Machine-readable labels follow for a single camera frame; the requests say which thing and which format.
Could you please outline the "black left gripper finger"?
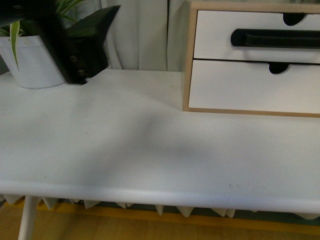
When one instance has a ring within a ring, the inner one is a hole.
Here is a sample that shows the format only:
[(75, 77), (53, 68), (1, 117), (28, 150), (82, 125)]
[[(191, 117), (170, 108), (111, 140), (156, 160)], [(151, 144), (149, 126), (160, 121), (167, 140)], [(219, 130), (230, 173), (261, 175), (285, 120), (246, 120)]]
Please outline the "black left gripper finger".
[(245, 29), (233, 31), (230, 42), (234, 47), (252, 48), (318, 48), (318, 30)]

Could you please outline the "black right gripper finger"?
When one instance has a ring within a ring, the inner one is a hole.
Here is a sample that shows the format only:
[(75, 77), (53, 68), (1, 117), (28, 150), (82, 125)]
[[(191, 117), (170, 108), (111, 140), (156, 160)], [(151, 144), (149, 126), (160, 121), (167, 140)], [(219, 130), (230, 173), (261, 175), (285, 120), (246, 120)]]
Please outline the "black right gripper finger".
[(67, 83), (84, 85), (87, 78), (108, 67), (104, 42), (119, 9), (119, 5), (99, 9), (65, 29), (67, 39), (73, 46), (67, 55), (72, 66), (68, 70)]

